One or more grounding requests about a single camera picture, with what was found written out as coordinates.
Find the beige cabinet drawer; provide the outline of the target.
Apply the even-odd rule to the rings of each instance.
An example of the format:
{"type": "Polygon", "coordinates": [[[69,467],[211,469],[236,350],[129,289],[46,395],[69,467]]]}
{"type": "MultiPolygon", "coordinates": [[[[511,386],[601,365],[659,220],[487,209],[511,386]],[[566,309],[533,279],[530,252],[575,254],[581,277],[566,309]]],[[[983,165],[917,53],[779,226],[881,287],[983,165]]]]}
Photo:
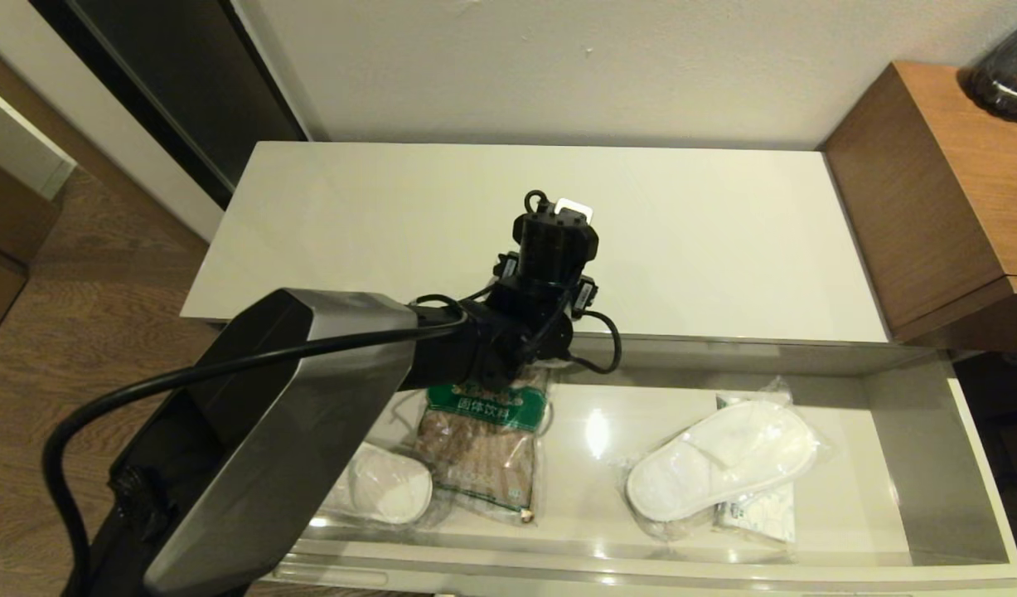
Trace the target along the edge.
{"type": "Polygon", "coordinates": [[[630,337],[551,374],[535,519],[327,514],[270,580],[438,597],[1017,597],[954,371],[875,343],[630,337]]]}

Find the white slippers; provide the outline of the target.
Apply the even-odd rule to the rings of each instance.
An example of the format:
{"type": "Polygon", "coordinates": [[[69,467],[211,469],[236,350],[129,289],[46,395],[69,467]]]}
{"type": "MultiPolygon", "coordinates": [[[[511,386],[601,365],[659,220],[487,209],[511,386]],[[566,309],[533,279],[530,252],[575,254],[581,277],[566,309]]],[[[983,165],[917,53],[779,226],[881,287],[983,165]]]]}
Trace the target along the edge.
{"type": "Polygon", "coordinates": [[[440,525],[452,510],[452,500],[436,487],[428,465],[364,442],[312,515],[310,526],[420,531],[440,525]]]}
{"type": "Polygon", "coordinates": [[[797,408],[783,377],[757,391],[787,391],[792,404],[754,400],[718,409],[718,393],[739,391],[716,391],[713,413],[629,462],[622,495],[645,533],[674,541],[701,524],[720,531],[717,505],[786,483],[795,485],[797,524],[797,481],[829,460],[833,446],[797,408]]]}

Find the white packet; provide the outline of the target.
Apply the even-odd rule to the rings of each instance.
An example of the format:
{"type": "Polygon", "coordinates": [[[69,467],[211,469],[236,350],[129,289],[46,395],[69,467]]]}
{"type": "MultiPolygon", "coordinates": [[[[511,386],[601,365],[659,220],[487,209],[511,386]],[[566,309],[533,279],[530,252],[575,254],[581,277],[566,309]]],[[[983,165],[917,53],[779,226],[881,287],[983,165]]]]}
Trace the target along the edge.
{"type": "MultiPolygon", "coordinates": [[[[754,400],[792,404],[787,391],[739,391],[718,393],[716,405],[723,409],[754,400]]],[[[720,503],[715,508],[714,526],[720,531],[746,534],[757,541],[792,546],[797,541],[795,485],[777,485],[772,490],[747,495],[743,500],[720,503]]]]}

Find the beige glossy cabinet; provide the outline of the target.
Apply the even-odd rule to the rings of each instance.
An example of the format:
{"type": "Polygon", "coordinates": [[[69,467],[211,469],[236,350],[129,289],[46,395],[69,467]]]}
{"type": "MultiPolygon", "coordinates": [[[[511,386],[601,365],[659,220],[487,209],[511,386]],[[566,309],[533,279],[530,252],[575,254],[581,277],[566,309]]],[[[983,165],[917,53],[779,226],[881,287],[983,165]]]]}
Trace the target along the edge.
{"type": "Polygon", "coordinates": [[[595,212],[584,273],[631,360],[687,339],[842,349],[853,371],[932,355],[891,343],[816,152],[262,141],[182,316],[229,320],[281,288],[462,298],[518,246],[532,190],[595,212]]]}

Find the drink powder bag green label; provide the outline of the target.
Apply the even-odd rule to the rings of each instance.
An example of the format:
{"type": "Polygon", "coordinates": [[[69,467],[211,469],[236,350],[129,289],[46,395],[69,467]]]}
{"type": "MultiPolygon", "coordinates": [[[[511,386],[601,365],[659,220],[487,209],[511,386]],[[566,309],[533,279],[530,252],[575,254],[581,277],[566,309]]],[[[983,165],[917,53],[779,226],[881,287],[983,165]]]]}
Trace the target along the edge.
{"type": "Polygon", "coordinates": [[[550,371],[534,367],[498,391],[477,383],[427,389],[414,451],[436,489],[484,517],[534,524],[549,385],[550,371]]]}

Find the brown wooden desk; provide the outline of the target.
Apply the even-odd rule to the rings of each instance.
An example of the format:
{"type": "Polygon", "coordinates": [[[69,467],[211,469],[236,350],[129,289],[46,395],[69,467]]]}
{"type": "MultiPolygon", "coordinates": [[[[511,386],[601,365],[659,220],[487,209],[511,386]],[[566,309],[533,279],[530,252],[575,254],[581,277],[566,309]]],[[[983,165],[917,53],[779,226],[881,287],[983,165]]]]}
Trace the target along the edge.
{"type": "Polygon", "coordinates": [[[1017,352],[1017,124],[895,61],[823,152],[891,339],[1017,352]]]}

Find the dark door panel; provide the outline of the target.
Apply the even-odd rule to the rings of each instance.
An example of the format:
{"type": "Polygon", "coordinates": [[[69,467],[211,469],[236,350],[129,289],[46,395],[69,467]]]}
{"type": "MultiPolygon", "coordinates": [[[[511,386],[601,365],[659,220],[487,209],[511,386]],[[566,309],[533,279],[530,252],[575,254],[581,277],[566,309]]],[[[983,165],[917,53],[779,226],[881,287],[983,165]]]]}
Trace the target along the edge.
{"type": "Polygon", "coordinates": [[[219,208],[261,141],[303,131],[231,0],[28,0],[219,208]]]}

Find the dark glass vase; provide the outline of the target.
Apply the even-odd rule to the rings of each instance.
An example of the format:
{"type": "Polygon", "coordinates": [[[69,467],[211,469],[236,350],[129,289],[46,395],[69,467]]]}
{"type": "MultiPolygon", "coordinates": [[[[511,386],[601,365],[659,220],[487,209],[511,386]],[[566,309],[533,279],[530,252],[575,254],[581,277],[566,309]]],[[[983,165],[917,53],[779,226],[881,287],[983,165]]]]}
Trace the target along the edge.
{"type": "Polygon", "coordinates": [[[960,69],[956,82],[975,106],[1017,124],[1017,29],[960,69]]]}

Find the wooden cabinet with white top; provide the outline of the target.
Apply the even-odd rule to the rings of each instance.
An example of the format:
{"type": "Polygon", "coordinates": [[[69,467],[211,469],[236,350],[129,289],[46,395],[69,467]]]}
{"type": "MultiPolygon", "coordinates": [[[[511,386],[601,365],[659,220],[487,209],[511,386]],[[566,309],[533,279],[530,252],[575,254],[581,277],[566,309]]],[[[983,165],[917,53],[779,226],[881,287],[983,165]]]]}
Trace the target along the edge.
{"type": "Polygon", "coordinates": [[[0,326],[61,213],[73,158],[0,95],[0,326]]]}

